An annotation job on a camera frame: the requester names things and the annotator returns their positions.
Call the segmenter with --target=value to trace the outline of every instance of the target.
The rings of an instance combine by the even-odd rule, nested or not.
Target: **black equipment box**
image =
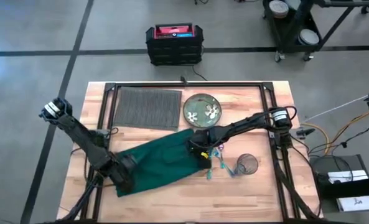
[[[156,66],[199,63],[202,42],[202,29],[191,23],[155,25],[146,32],[148,56]]]

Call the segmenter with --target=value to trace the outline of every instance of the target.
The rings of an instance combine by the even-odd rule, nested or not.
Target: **wooden table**
[[[273,84],[278,106],[293,105],[289,83],[279,81]],[[104,85],[104,82],[88,84],[80,121],[89,129],[96,128]],[[219,125],[227,125],[263,111],[260,92],[255,87],[170,89],[182,91],[182,104],[196,93],[208,93],[214,96],[223,110]],[[299,126],[297,118],[292,122],[294,128]],[[118,128],[119,133],[111,137],[111,151],[123,151],[173,133],[173,131],[152,129]],[[179,130],[187,128],[189,125],[181,114]],[[304,146],[298,142],[294,142],[294,145],[307,156]],[[226,163],[233,167],[238,156],[246,152],[254,155],[259,162],[259,169],[253,175],[232,179],[226,170],[220,168],[220,163],[214,158],[211,180],[206,179],[206,171],[203,170],[173,184],[120,198],[116,196],[114,187],[104,188],[98,221],[279,222],[282,217],[268,135],[265,130],[257,129],[231,138],[225,143],[223,155]],[[67,210],[72,208],[83,193],[84,158],[83,151],[77,151],[71,157],[58,218],[66,215]],[[297,192],[313,211],[317,211],[319,199],[309,166],[293,150],[289,151],[289,160]],[[286,202],[292,215],[288,196]]]

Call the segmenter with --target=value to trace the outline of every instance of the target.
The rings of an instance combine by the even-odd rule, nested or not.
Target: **green plate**
[[[211,95],[199,93],[191,96],[184,103],[185,120],[196,128],[209,128],[222,116],[220,103]]]

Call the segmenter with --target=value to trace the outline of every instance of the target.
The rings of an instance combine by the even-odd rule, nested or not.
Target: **cart wheel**
[[[308,62],[308,61],[312,60],[313,58],[314,58],[314,56],[312,56],[310,53],[306,53],[303,56],[303,61]]]
[[[284,58],[285,58],[285,55],[283,55],[280,52],[276,52],[276,55],[274,56],[274,61],[278,63]]]
[[[369,6],[363,6],[361,8],[361,14],[367,14],[369,13]]]

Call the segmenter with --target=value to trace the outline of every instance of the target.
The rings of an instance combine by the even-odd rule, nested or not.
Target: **wire mesh cup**
[[[236,161],[234,175],[239,177],[242,175],[254,174],[259,167],[258,160],[251,154],[242,154]]]

